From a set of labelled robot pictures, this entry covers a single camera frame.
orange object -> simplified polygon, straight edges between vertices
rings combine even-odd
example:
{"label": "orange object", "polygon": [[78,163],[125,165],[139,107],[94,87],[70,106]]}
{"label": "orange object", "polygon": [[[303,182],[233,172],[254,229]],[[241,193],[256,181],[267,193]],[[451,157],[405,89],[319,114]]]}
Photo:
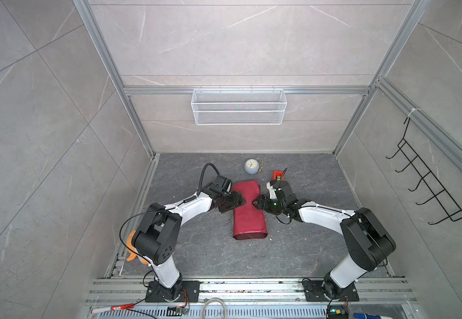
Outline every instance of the orange object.
{"label": "orange object", "polygon": [[276,181],[277,177],[280,177],[280,176],[282,176],[281,180],[284,181],[283,171],[282,170],[274,170],[272,180]]}
{"label": "orange object", "polygon": [[[128,235],[128,238],[126,239],[126,246],[128,247],[132,247],[134,251],[131,251],[130,249],[126,249],[130,252],[130,256],[126,259],[126,261],[132,261],[133,259],[135,259],[137,257],[137,249],[132,246],[132,238],[133,238],[133,235],[135,234],[135,230],[133,230],[129,235]],[[141,261],[141,263],[145,264],[145,265],[149,265],[149,262],[142,258],[141,256],[139,256],[139,260]]]}

white wire basket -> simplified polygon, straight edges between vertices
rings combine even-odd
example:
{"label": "white wire basket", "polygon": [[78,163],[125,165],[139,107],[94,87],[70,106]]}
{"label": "white wire basket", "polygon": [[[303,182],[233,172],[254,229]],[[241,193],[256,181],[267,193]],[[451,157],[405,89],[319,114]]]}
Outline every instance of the white wire basket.
{"label": "white wire basket", "polygon": [[197,125],[281,124],[286,96],[275,88],[197,89],[191,105]]}

wire shelf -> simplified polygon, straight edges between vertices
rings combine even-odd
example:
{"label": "wire shelf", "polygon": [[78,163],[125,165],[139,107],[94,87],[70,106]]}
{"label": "wire shelf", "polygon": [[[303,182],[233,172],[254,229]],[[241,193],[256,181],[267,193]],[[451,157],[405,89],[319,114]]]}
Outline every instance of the wire shelf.
{"label": "wire shelf", "polygon": [[[447,191],[447,189],[444,187],[444,185],[442,185],[442,183],[440,182],[440,180],[438,179],[438,177],[433,173],[433,171],[428,167],[428,165],[423,161],[423,159],[419,156],[419,154],[413,149],[413,147],[408,143],[408,141],[405,139],[405,136],[406,136],[406,131],[408,129],[408,125],[410,124],[410,118],[407,117],[405,119],[405,122],[403,124],[406,123],[406,127],[405,127],[405,132],[403,133],[403,137],[401,138],[400,142],[397,144],[397,151],[394,153],[394,155],[392,155],[391,157],[388,157],[386,156],[387,159],[392,159],[394,156],[396,156],[396,154],[398,154],[399,152],[401,152],[403,154],[403,156],[407,159],[408,161],[408,164],[402,169],[402,170],[396,170],[396,173],[401,173],[402,171],[404,171],[407,167],[411,166],[413,167],[413,169],[417,172],[417,174],[419,175],[420,179],[419,179],[419,182],[417,183],[417,185],[415,186],[414,189],[408,189],[409,191],[415,191],[417,188],[419,188],[419,185],[421,183],[424,183],[426,185],[426,187],[430,190],[432,196],[430,198],[428,198],[426,201],[424,201],[423,203],[415,203],[416,205],[424,205],[426,204],[427,202],[431,201],[432,199],[435,199],[436,201],[438,201],[438,204],[440,205],[440,207],[442,207],[442,209],[444,210],[445,214],[447,215],[447,217],[444,217],[443,219],[435,222],[435,223],[430,223],[428,222],[428,224],[430,225],[436,225],[438,223],[441,223],[442,221],[444,220],[451,220],[451,221],[458,221],[460,219],[462,219],[462,208],[458,205],[458,203],[456,202],[456,200],[454,200],[454,198],[451,196],[451,194]],[[410,159],[405,151],[403,150],[403,148],[405,148],[406,150],[411,150],[411,152],[413,152],[415,154],[415,156]],[[421,174],[420,170],[417,169],[414,165],[414,161],[416,159],[419,159],[419,162],[422,162],[422,164],[424,165],[424,167],[426,167],[426,169],[428,170],[428,173],[426,174]],[[430,187],[430,183],[428,182],[428,178],[429,177],[432,177],[433,179],[435,179],[438,183],[438,185],[441,187],[441,189],[439,188],[439,190],[436,190],[434,188],[431,188]],[[451,199],[454,204],[456,205],[457,207],[457,211],[455,211],[454,213],[449,213],[447,211],[447,209],[444,207],[444,205],[442,204],[442,196],[448,196],[449,199]]]}
{"label": "wire shelf", "polygon": [[198,89],[192,93],[197,125],[281,124],[286,108],[282,89]]}

vertical metal post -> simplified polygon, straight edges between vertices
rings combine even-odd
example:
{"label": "vertical metal post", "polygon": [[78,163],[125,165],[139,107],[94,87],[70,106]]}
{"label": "vertical metal post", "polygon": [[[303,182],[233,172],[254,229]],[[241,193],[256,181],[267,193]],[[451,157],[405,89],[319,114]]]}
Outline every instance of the vertical metal post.
{"label": "vertical metal post", "polygon": [[130,116],[133,126],[135,127],[135,130],[137,131],[137,134],[141,139],[141,142],[146,152],[152,159],[155,155],[155,152],[151,147],[151,143],[148,140],[146,131],[144,131],[144,127],[142,126],[141,120],[135,108],[133,107],[132,102],[130,101],[129,97],[126,95],[124,91],[124,85],[121,81],[121,77],[119,76],[118,69],[116,68],[116,64],[112,59],[112,56],[107,48],[107,45],[105,44],[105,41],[103,40],[103,36],[101,35],[100,29],[98,27],[98,24],[96,23],[95,17],[93,15],[93,12],[91,11],[89,3],[87,2],[87,0],[73,0],[73,2],[79,14],[81,15],[82,22],[84,22],[87,32],[93,40],[93,43],[96,47],[96,51],[98,51],[98,54],[102,59],[103,65],[105,66],[107,73],[112,80],[112,83],[116,87],[116,92],[118,93],[121,102],[125,105],[126,112],[128,113],[128,116]]}
{"label": "vertical metal post", "polygon": [[389,50],[387,51],[387,54],[381,62],[380,67],[378,67],[378,70],[376,71],[375,76],[373,77],[373,80],[369,85],[369,94],[360,101],[359,105],[355,109],[355,112],[351,116],[348,125],[344,129],[341,138],[337,142],[336,147],[332,152],[336,156],[339,156],[339,154],[341,154],[344,145],[346,144],[346,142],[348,142],[348,139],[355,130],[355,127],[359,123],[360,118],[366,111],[367,106],[371,102],[374,94],[376,93],[376,91],[378,91],[378,86],[376,85],[376,82],[380,78],[384,78],[385,75],[387,75],[387,73],[393,66],[396,58],[405,46],[405,43],[408,41],[408,38],[410,38],[410,35],[419,23],[419,20],[424,14],[426,8],[430,5],[430,2],[431,0],[415,0],[413,2],[412,7],[408,11],[408,14],[405,17],[405,20],[403,21],[400,30],[394,38],[394,41],[392,42]]}

red package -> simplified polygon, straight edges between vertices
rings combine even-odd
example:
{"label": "red package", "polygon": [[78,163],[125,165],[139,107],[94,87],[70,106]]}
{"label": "red package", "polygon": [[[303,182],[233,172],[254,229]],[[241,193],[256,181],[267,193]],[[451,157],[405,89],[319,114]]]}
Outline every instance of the red package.
{"label": "red package", "polygon": [[253,200],[260,195],[258,181],[242,182],[233,185],[233,190],[242,193],[246,204],[235,208],[234,211],[234,239],[265,238],[265,214],[253,206]]}

